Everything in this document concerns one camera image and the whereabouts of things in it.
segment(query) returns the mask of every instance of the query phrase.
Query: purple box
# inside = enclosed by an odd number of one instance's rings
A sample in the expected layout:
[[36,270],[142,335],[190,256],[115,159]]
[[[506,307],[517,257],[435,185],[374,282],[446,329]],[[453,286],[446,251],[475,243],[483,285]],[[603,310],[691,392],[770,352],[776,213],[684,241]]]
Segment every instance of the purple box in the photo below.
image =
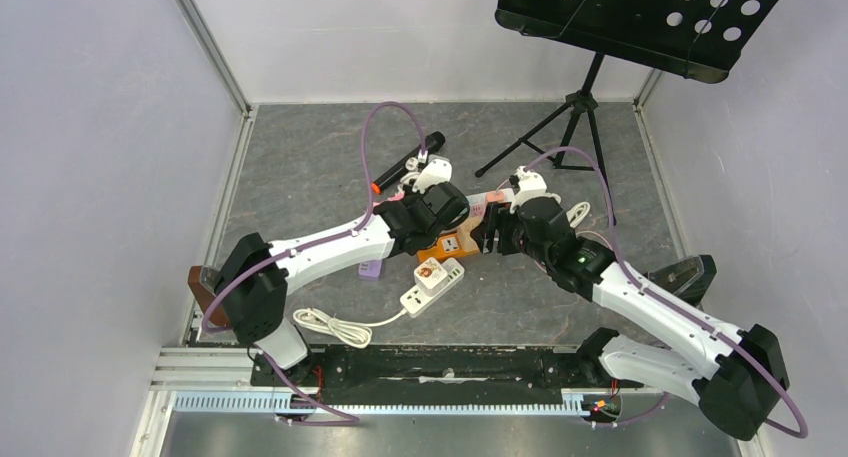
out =
[[369,260],[359,264],[359,278],[376,282],[380,280],[380,272],[383,270],[382,260]]

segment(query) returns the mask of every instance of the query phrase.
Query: music stand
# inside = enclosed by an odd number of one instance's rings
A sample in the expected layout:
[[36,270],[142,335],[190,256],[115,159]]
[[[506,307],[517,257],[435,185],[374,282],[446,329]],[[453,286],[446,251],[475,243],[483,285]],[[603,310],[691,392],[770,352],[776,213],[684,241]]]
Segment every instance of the music stand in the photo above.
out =
[[[589,118],[598,166],[606,179],[597,101],[592,85],[605,55],[635,62],[686,79],[723,81],[742,48],[778,0],[498,0],[495,20],[521,35],[541,37],[595,52],[583,87],[497,157],[478,169],[482,177],[524,144],[544,150],[530,138],[572,109],[561,146],[568,145],[582,114]],[[564,153],[548,157],[555,169],[592,170],[562,165]]]

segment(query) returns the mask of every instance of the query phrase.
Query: white power cord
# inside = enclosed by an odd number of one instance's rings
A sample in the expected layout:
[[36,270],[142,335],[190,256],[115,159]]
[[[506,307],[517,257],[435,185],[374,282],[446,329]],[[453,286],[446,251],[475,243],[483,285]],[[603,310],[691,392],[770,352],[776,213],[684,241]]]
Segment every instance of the white power cord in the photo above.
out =
[[313,332],[332,335],[345,344],[357,349],[364,349],[371,343],[371,327],[380,327],[391,324],[406,315],[406,309],[398,312],[394,317],[374,324],[363,324],[360,322],[349,322],[330,317],[318,309],[298,309],[292,316],[297,325]]
[[580,202],[566,212],[565,216],[568,217],[568,223],[571,224],[571,227],[577,227],[580,225],[580,223],[583,222],[583,219],[589,215],[589,210],[591,208],[592,206],[589,205],[589,202]]

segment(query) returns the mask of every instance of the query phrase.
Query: tripod base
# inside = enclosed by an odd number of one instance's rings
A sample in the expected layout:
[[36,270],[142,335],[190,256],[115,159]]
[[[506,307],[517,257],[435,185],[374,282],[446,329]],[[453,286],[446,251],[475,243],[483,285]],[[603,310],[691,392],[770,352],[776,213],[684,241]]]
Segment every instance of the tripod base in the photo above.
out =
[[[572,137],[574,137],[574,131],[577,130],[577,122],[580,120],[580,116],[586,114],[586,116],[589,118],[589,129],[592,132],[592,143],[595,146],[595,155],[598,159],[598,167],[601,170],[601,174],[603,174],[604,176],[604,180],[608,181],[606,166],[604,165],[604,155],[601,151],[601,137],[598,134],[598,122],[595,119],[595,109],[598,108],[598,102],[592,96],[592,85],[594,84],[595,78],[598,75],[598,71],[601,68],[601,62],[603,62],[603,59],[603,54],[595,54],[595,58],[592,60],[592,65],[589,68],[589,73],[586,75],[586,80],[583,82],[583,88],[581,88],[578,92],[566,96],[564,104],[559,106],[549,116],[545,117],[544,120],[539,122],[532,129],[530,129],[529,132],[527,132],[518,140],[513,142],[512,145],[504,149],[503,152],[501,152],[497,157],[489,161],[489,163],[477,169],[477,171],[474,172],[474,175],[478,178],[482,177],[483,174],[489,171],[489,169],[491,169],[498,162],[506,158],[507,155],[511,154],[522,144],[526,145],[527,147],[530,147],[531,149],[535,150],[540,154],[543,154],[545,151],[536,144],[530,142],[530,138],[536,135],[540,130],[545,128],[545,126],[553,122],[554,119],[562,115],[566,110],[571,109],[571,117],[568,119],[568,126],[566,126],[565,128],[565,133],[562,136],[562,142],[560,142],[560,146],[566,146],[571,143],[571,139]],[[593,170],[592,167],[589,166],[563,165],[562,160],[564,157],[565,152],[560,152],[554,157],[548,157],[548,160],[553,162],[555,169]]]

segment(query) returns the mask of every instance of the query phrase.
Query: white wall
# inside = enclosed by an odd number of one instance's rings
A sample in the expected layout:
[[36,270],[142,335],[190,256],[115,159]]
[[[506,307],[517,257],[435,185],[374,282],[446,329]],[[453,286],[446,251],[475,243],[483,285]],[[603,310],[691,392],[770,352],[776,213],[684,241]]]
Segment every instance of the white wall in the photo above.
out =
[[[495,23],[498,0],[196,0],[253,102],[562,99],[591,52]],[[600,99],[648,70],[608,59]]]
[[845,443],[846,58],[844,0],[781,0],[726,82],[667,75],[647,109],[687,248],[716,256],[705,305],[780,338],[811,430],[767,432],[779,456]]
[[0,442],[126,455],[238,115],[173,0],[0,0]]

